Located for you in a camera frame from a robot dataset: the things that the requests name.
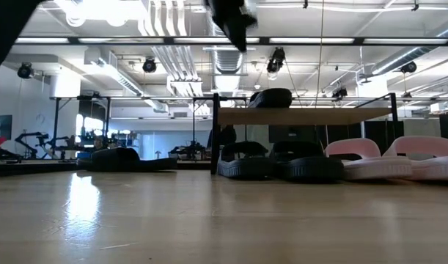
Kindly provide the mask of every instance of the ceiling light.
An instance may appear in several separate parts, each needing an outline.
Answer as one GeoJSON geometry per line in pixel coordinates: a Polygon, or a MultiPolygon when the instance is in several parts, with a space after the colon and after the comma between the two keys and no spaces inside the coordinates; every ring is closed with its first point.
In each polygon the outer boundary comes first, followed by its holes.
{"type": "MultiPolygon", "coordinates": [[[[213,47],[204,47],[202,48],[203,51],[238,51],[237,48],[235,47],[218,47],[218,46],[213,46],[213,47]]],[[[246,48],[247,51],[256,51],[256,48],[246,48]]]]}
{"type": "Polygon", "coordinates": [[[337,37],[272,37],[269,43],[273,44],[350,44],[353,38],[337,38],[337,37]]]}
{"type": "Polygon", "coordinates": [[[446,38],[367,38],[364,44],[445,44],[448,42],[446,38]]]}
{"type": "Polygon", "coordinates": [[[66,37],[19,37],[16,40],[18,44],[29,44],[29,43],[69,43],[66,37]]]}
{"type": "Polygon", "coordinates": [[[175,43],[227,43],[230,40],[226,37],[177,37],[175,43]]]}
{"type": "Polygon", "coordinates": [[[163,43],[162,37],[81,37],[78,39],[80,43],[86,44],[134,44],[141,43],[163,43]]]}

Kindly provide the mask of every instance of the ceiling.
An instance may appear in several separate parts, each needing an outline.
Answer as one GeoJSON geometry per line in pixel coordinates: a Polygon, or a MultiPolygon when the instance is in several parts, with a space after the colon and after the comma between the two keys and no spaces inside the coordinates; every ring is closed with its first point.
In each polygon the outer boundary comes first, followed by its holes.
{"type": "MultiPolygon", "coordinates": [[[[413,12],[403,10],[396,12],[341,12],[303,9],[302,1],[259,1],[257,2],[258,27],[249,32],[250,36],[337,36],[337,37],[424,37],[448,21],[448,10],[423,10],[421,7],[446,7],[448,0],[419,1],[420,8],[413,12]]],[[[342,9],[380,9],[393,2],[389,8],[414,6],[414,0],[331,0],[325,7],[342,9]]],[[[134,5],[139,0],[121,1],[120,4],[134,5]]],[[[320,7],[322,1],[309,1],[312,7],[320,7]]],[[[186,29],[189,35],[209,35],[207,16],[203,12],[201,0],[187,0],[186,29]]],[[[86,21],[83,26],[68,26],[65,12],[53,2],[45,2],[36,11],[23,31],[23,36],[81,36],[111,37],[140,36],[137,21],[129,20],[124,26],[113,27],[102,20],[86,21]]],[[[287,64],[279,72],[276,80],[268,80],[266,65],[274,47],[251,47],[244,57],[243,77],[236,94],[250,96],[255,91],[255,84],[260,89],[284,87],[294,94],[315,96],[317,92],[327,94],[334,87],[329,84],[339,78],[345,71],[360,64],[368,65],[380,62],[401,50],[401,47],[317,47],[285,46],[287,64]]],[[[22,46],[13,48],[13,54],[50,54],[63,58],[89,76],[82,82],[83,90],[96,89],[104,95],[125,95],[126,92],[108,76],[92,71],[91,65],[84,65],[86,46],[22,46]]],[[[202,79],[203,92],[214,88],[212,56],[203,51],[202,46],[191,46],[191,53],[202,79]]],[[[146,56],[154,56],[149,46],[105,46],[103,52],[112,51],[119,59],[119,68],[125,71],[135,82],[141,84],[151,95],[169,95],[166,89],[167,73],[159,64],[155,73],[144,73],[142,63],[146,56]]],[[[417,72],[448,59],[448,48],[439,48],[417,59],[417,72]]],[[[390,92],[403,94],[405,89],[432,83],[448,76],[448,63],[425,71],[417,77],[402,82],[402,73],[388,73],[390,92]]],[[[345,84],[349,95],[356,96],[356,82],[345,84]]],[[[425,90],[418,96],[434,96],[448,92],[446,86],[425,90]]]]}

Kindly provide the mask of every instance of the black rubber base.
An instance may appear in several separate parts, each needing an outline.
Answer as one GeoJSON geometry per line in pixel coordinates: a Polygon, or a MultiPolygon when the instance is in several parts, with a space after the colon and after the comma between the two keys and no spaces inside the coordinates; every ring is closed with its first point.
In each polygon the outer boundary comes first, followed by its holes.
{"type": "Polygon", "coordinates": [[[217,173],[236,180],[267,180],[273,171],[269,158],[242,158],[234,161],[220,160],[217,173]]]}
{"type": "Polygon", "coordinates": [[[175,158],[161,158],[152,161],[124,161],[120,164],[96,164],[89,159],[77,160],[77,169],[89,172],[158,172],[177,168],[175,158]]]}
{"type": "Polygon", "coordinates": [[[273,88],[257,93],[251,100],[251,108],[289,108],[292,104],[292,92],[285,88],[273,88]]]}
{"type": "Polygon", "coordinates": [[[298,158],[277,163],[274,176],[296,182],[331,183],[343,179],[344,165],[334,158],[298,158]]]}

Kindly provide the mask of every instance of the cable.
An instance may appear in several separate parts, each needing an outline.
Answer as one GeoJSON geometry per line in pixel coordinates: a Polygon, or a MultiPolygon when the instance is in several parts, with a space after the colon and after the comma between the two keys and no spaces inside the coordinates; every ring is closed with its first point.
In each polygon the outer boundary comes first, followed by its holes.
{"type": "Polygon", "coordinates": [[[285,65],[287,67],[287,71],[289,72],[289,77],[290,77],[290,81],[292,82],[292,87],[294,88],[295,94],[297,95],[298,103],[300,104],[300,106],[302,106],[302,101],[300,99],[300,96],[298,96],[297,88],[295,88],[294,80],[292,79],[292,74],[290,74],[289,64],[287,63],[286,59],[284,59],[284,61],[285,61],[285,65]]]}
{"type": "MultiPolygon", "coordinates": [[[[323,39],[323,27],[325,26],[325,0],[322,2],[322,11],[321,11],[321,40],[323,39]]],[[[321,77],[321,55],[323,53],[323,41],[320,41],[320,58],[318,61],[318,80],[317,80],[317,94],[315,96],[315,108],[317,108],[318,104],[318,93],[320,93],[320,77],[321,77]]]]}

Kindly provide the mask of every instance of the fluorescent light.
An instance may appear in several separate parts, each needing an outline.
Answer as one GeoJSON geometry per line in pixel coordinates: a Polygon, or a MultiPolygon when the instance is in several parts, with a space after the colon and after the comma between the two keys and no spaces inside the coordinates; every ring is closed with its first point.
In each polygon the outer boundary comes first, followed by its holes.
{"type": "Polygon", "coordinates": [[[436,39],[413,39],[413,38],[367,38],[364,40],[364,44],[445,44],[448,39],[436,38],[436,39]]]}
{"type": "Polygon", "coordinates": [[[193,100],[192,97],[155,97],[155,96],[150,96],[150,97],[143,97],[146,99],[153,99],[153,100],[193,100]]]}
{"type": "Polygon", "coordinates": [[[353,43],[353,38],[335,38],[335,37],[272,37],[269,43],[282,44],[349,44],[353,43]]]}
{"type": "MultiPolygon", "coordinates": [[[[238,51],[236,47],[204,47],[202,48],[203,51],[238,51]]],[[[256,51],[256,48],[248,47],[246,48],[247,51],[256,51]]]]}
{"type": "Polygon", "coordinates": [[[136,43],[163,43],[162,37],[81,37],[80,43],[86,44],[136,44],[136,43]]]}
{"type": "MultiPolygon", "coordinates": [[[[292,109],[339,109],[340,107],[335,107],[335,106],[290,106],[290,108],[292,109]]],[[[344,107],[344,109],[353,109],[355,108],[355,106],[346,106],[344,107]]]]}
{"type": "Polygon", "coordinates": [[[16,41],[18,44],[27,43],[69,43],[66,37],[19,37],[16,41]]]}
{"type": "Polygon", "coordinates": [[[260,39],[258,37],[247,37],[246,42],[247,43],[258,43],[260,39]]]}
{"type": "Polygon", "coordinates": [[[226,37],[177,37],[176,43],[229,43],[226,37]]]}
{"type": "Polygon", "coordinates": [[[115,98],[112,98],[112,100],[142,100],[142,99],[143,99],[142,97],[136,97],[136,98],[132,98],[132,97],[124,97],[124,98],[115,97],[115,98]]]}

